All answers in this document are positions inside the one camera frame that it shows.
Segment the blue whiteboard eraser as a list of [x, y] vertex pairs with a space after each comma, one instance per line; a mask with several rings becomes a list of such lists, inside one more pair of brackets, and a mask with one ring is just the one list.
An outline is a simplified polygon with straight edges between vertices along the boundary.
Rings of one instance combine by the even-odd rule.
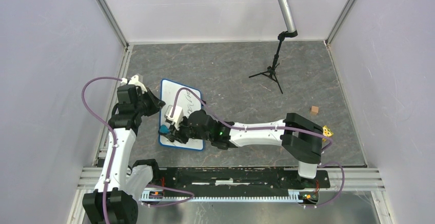
[[170, 129], [166, 125], [160, 125], [158, 133], [159, 133], [159, 135], [164, 136], [164, 135], [170, 134], [171, 132], [170, 132]]

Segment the blue framed whiteboard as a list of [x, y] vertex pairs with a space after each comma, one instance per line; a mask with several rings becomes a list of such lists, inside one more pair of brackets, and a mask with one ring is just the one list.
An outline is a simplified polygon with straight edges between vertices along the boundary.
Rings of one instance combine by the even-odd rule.
[[[199, 98], [202, 98], [200, 90], [164, 78], [161, 80], [160, 100], [164, 101], [166, 105], [160, 111], [158, 125], [159, 128], [161, 125], [165, 125], [167, 128], [169, 128], [169, 124], [166, 122], [165, 119], [165, 114], [168, 108], [171, 108], [171, 106], [174, 104], [177, 91], [183, 87], [188, 88], [189, 90], [182, 90], [178, 95], [176, 102], [176, 105], [180, 106], [183, 109], [183, 115], [185, 117], [188, 117], [192, 112], [200, 110], [202, 108], [202, 104], [200, 103], [200, 101], [193, 95], [195, 94]], [[202, 151], [204, 149], [204, 141], [200, 139], [189, 139], [186, 144], [183, 144], [178, 141], [171, 142], [169, 139], [165, 138], [162, 135], [159, 135], [158, 138], [159, 144], [165, 147], [195, 151]]]

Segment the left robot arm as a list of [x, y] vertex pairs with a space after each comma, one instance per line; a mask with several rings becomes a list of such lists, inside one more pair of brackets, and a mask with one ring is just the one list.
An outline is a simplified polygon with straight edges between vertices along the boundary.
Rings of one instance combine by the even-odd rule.
[[136, 223], [137, 198], [145, 186], [161, 181], [154, 159], [147, 160], [127, 177], [129, 156], [142, 117], [161, 111], [165, 103], [143, 84], [125, 84], [117, 89], [118, 102], [108, 121], [107, 156], [93, 192], [84, 195], [82, 204], [91, 223]]

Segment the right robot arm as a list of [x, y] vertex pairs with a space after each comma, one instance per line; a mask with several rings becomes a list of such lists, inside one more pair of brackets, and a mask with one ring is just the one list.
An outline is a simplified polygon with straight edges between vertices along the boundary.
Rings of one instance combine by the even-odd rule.
[[212, 146], [227, 150], [252, 145], [279, 146], [298, 161], [296, 180], [309, 187], [317, 180], [317, 168], [323, 152], [323, 128], [296, 113], [284, 119], [261, 124], [220, 121], [203, 109], [189, 116], [181, 113], [164, 116], [159, 135], [170, 142], [187, 144], [191, 140], [208, 141]]

